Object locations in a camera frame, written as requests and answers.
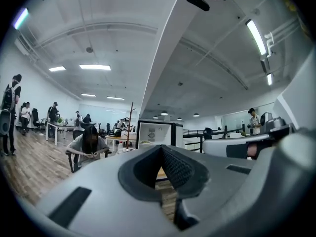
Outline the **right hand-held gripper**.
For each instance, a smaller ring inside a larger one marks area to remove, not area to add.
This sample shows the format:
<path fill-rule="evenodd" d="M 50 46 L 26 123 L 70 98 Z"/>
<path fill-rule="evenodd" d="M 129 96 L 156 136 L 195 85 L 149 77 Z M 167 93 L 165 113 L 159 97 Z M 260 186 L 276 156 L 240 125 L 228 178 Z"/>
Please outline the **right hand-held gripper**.
<path fill-rule="evenodd" d="M 208 139 L 202 143 L 204 153 L 228 158 L 256 159 L 265 149 L 277 145 L 285 136 L 296 131 L 292 123 L 265 112 L 260 117 L 260 134 L 229 139 Z"/>

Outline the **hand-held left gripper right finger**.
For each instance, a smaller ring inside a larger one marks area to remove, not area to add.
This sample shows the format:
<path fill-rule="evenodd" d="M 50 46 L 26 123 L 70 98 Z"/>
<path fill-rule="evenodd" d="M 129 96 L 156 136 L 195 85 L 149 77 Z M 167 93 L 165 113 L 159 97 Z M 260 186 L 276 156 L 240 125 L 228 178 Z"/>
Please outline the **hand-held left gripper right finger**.
<path fill-rule="evenodd" d="M 177 192 L 167 231 L 246 231 L 247 211 L 258 197 L 255 161 L 161 146 L 163 169 Z"/>

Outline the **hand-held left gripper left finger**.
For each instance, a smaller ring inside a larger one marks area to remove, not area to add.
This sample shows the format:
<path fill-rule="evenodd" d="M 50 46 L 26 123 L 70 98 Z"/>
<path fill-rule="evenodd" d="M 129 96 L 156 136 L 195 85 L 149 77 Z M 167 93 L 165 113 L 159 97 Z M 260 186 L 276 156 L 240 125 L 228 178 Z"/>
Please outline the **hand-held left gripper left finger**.
<path fill-rule="evenodd" d="M 170 237 L 178 233 L 158 201 L 141 201 L 119 182 L 119 169 L 153 146 L 97 160 L 50 190 L 36 209 L 63 230 L 85 237 Z"/>

